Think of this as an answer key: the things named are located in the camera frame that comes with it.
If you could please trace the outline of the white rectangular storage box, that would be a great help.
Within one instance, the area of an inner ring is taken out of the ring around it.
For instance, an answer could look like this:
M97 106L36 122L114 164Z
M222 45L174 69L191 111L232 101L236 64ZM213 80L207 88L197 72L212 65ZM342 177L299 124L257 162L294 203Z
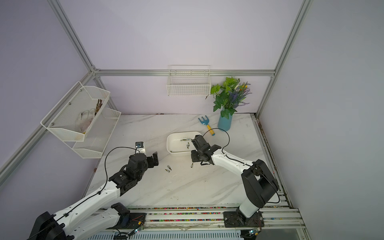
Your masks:
M167 151L172 155L189 155L195 147L192 143L192 139L196 135L201 135L199 132L180 132L172 133L167 137Z

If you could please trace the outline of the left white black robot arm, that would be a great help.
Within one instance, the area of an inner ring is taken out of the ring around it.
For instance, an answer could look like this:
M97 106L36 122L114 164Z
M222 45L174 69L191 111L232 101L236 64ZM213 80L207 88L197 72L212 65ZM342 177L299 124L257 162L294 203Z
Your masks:
M122 203L114 201L135 187L147 169L159 165L158 154L148 157L136 153L119 172L107 178L100 188L73 205L54 214L37 217L31 240L85 240L109 228L139 228L145 214L131 214Z

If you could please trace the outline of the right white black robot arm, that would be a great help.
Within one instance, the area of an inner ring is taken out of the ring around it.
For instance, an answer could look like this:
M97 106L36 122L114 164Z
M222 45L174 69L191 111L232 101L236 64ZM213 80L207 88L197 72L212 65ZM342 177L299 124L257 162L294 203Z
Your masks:
M279 184L263 160L248 161L232 155L218 145L210 146L202 135L192 139L192 162L222 167L241 177L245 188L245 201L239 206L240 213L250 218L266 204L278 204Z

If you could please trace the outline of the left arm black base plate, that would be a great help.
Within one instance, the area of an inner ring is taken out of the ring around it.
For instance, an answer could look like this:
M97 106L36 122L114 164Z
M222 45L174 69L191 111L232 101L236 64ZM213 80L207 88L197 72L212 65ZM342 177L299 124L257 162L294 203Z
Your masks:
M129 213L119 218L118 223L113 229L138 229L143 226L146 219L146 213Z

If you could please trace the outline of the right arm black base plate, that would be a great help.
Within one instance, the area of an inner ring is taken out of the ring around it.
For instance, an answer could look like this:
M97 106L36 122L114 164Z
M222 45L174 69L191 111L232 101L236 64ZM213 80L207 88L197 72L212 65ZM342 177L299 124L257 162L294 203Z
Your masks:
M226 228L262 228L265 226L261 212L255 212L251 217L246 217L239 211L223 212Z

